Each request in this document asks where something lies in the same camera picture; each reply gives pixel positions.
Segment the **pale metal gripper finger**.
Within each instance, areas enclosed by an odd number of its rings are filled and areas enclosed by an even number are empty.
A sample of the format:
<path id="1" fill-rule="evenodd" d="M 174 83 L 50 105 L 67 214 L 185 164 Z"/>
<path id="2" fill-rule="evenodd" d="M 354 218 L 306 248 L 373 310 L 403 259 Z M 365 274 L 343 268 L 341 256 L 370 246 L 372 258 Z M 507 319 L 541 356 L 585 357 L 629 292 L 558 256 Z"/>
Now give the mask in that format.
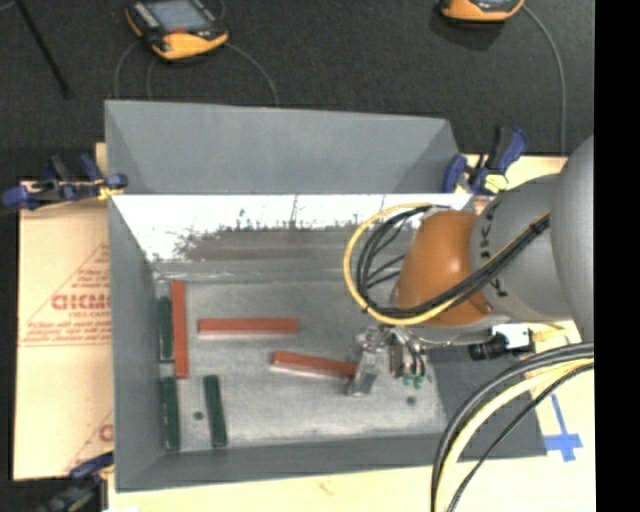
<path id="1" fill-rule="evenodd" d="M 345 394 L 352 397 L 368 395 L 376 379 L 377 374 L 374 372 L 356 373 L 346 384 Z"/>
<path id="2" fill-rule="evenodd" d="M 383 342 L 378 332 L 362 332 L 356 337 L 357 370 L 378 373 Z"/>

